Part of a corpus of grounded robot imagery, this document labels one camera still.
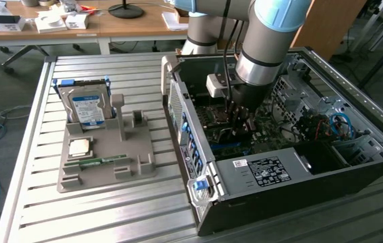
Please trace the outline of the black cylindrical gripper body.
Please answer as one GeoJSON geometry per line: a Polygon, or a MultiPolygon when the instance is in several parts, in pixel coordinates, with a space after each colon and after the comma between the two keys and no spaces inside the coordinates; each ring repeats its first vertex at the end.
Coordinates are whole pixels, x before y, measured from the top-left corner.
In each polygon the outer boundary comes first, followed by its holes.
{"type": "Polygon", "coordinates": [[[236,85],[232,88],[232,101],[240,107],[246,108],[250,113],[254,113],[269,94],[270,88],[272,84],[264,86],[236,85]]]}

